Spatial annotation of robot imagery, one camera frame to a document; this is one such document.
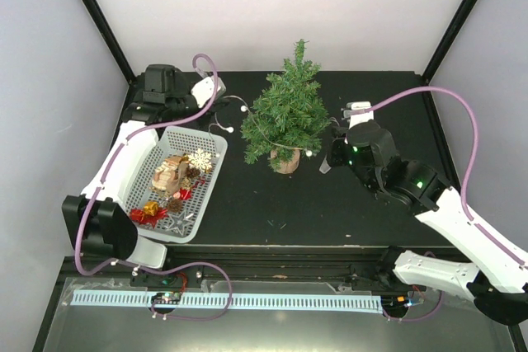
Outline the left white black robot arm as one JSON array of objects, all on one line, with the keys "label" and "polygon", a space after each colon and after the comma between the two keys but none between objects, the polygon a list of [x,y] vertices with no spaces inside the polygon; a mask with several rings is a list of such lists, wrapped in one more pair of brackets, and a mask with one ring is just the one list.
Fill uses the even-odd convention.
[{"label": "left white black robot arm", "polygon": [[62,204],[64,221],[74,249],[74,264],[79,274],[91,276],[107,265],[127,265],[135,272],[144,269],[159,285],[170,284],[177,276],[177,265],[167,258],[167,246],[139,234],[124,210],[130,180],[140,169],[149,150],[158,142],[157,128],[190,123],[203,116],[213,105],[219,90],[219,76],[213,60],[197,54],[192,64],[205,59],[212,70],[213,92],[205,106],[181,120],[158,124],[123,124],[120,134],[91,182],[92,194],[67,196]]}]

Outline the black frame post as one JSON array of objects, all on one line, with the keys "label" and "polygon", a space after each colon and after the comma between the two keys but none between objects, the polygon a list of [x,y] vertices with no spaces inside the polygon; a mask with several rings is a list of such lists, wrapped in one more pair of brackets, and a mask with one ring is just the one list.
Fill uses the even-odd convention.
[{"label": "black frame post", "polygon": [[94,25],[96,26],[99,34],[104,40],[106,47],[109,49],[113,59],[115,60],[119,70],[123,77],[128,83],[131,83],[135,79],[134,72],[128,59],[125,56],[124,51],[120,47],[116,36],[111,29],[111,26],[104,15],[97,0],[81,0],[82,4],[86,8],[89,16],[91,17]]},{"label": "black frame post", "polygon": [[461,0],[455,14],[451,18],[440,42],[422,73],[422,79],[426,84],[430,83],[434,78],[478,1],[479,0]]}]

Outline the red santa ornament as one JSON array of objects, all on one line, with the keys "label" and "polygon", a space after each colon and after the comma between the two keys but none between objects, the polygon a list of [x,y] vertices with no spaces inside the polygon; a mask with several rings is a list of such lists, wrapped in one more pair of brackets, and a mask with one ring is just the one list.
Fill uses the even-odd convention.
[{"label": "red santa ornament", "polygon": [[205,179],[199,179],[196,181],[189,181],[186,185],[184,185],[179,191],[175,192],[173,195],[174,199],[179,200],[188,200],[192,196],[192,191],[197,188],[199,185],[204,185]]}]

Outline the white snowflake ornament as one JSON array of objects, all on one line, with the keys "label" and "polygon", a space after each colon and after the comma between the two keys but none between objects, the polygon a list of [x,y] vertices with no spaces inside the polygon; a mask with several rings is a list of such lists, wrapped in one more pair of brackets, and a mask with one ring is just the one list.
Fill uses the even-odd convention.
[{"label": "white snowflake ornament", "polygon": [[188,155],[189,165],[200,172],[208,173],[212,169],[212,153],[206,152],[202,148],[197,148]]}]

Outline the gold gift box ornament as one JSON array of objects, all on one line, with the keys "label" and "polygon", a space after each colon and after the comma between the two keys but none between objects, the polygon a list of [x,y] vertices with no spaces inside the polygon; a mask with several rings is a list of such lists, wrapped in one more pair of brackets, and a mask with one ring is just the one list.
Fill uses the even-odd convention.
[{"label": "gold gift box ornament", "polygon": [[159,203],[156,201],[150,200],[145,203],[143,207],[143,212],[146,216],[153,217],[157,215],[159,209],[160,209]]}]

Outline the brown pine cone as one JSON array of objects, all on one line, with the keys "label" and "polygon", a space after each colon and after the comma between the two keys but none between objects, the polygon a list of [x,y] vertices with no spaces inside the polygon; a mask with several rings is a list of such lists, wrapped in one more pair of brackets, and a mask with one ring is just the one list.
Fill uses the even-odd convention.
[{"label": "brown pine cone", "polygon": [[167,202],[166,209],[170,213],[179,214],[183,209],[183,203],[180,199],[170,199]]}]

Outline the small green christmas tree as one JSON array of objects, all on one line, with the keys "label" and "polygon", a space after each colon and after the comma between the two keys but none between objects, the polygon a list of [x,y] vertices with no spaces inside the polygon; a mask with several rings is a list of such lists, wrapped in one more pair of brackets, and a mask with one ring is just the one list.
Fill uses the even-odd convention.
[{"label": "small green christmas tree", "polygon": [[248,107],[241,125],[248,165],[266,157],[275,173],[288,175],[302,156],[322,148],[330,118],[315,79],[320,65],[304,57],[306,45],[303,39],[295,43],[293,56],[284,59],[280,72],[267,75],[269,87]]}]

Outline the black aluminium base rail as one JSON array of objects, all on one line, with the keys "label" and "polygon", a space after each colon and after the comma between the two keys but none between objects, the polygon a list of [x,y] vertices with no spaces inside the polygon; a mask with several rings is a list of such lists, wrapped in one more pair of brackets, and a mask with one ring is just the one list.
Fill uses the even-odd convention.
[{"label": "black aluminium base rail", "polygon": [[405,251],[405,246],[207,246],[170,245],[163,269],[196,262],[186,270],[194,287],[201,280],[220,280],[218,271],[205,263],[221,267],[234,281],[323,282],[332,286],[350,285],[355,290],[409,290],[396,279],[384,286],[389,260]]}]

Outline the silver star ornament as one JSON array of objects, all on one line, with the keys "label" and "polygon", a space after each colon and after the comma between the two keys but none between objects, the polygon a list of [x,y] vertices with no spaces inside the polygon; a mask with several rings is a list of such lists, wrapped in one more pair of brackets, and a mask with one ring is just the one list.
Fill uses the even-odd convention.
[{"label": "silver star ornament", "polygon": [[187,214],[186,212],[182,211],[171,219],[171,222],[166,227],[166,230],[184,237],[187,231],[192,229],[194,226],[193,218],[193,213]]}]

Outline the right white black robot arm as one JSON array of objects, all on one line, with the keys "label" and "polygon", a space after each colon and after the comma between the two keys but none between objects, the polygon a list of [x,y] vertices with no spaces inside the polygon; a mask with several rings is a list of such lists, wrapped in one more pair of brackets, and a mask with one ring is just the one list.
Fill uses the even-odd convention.
[{"label": "right white black robot arm", "polygon": [[506,326],[527,319],[527,254],[472,210],[433,167],[404,160],[392,134],[368,120],[332,127],[332,142],[320,168],[348,167],[375,198],[441,234],[468,262],[420,255],[392,246],[375,267],[377,283],[422,285],[468,300]]}]

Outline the right black frame post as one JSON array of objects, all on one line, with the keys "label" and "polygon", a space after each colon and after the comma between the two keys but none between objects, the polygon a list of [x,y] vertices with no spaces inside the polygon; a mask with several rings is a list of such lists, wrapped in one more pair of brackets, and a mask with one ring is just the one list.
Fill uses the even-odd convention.
[{"label": "right black frame post", "polygon": [[440,42],[422,73],[422,79],[426,84],[430,83],[434,78],[478,1],[479,0],[461,0],[455,14],[451,18]]}]

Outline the left black frame post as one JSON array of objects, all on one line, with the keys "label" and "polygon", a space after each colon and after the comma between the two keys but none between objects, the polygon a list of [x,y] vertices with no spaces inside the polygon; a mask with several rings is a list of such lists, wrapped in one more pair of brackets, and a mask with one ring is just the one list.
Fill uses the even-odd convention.
[{"label": "left black frame post", "polygon": [[91,17],[94,25],[96,26],[99,34],[104,40],[106,47],[109,49],[113,59],[115,60],[119,70],[123,77],[128,83],[131,83],[135,79],[134,72],[128,59],[125,56],[124,51],[120,47],[116,36],[111,29],[111,26],[104,15],[97,0],[81,0],[82,4],[86,8],[89,16]]}]

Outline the clear light battery box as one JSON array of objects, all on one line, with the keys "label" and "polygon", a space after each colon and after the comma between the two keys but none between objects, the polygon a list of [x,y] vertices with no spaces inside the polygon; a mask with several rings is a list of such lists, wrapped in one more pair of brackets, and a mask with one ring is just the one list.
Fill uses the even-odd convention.
[{"label": "clear light battery box", "polygon": [[319,167],[319,171],[322,173],[322,174],[327,174],[328,172],[330,172],[332,169],[332,167],[329,165],[328,163],[328,160],[327,158],[324,158],[320,167]]}]

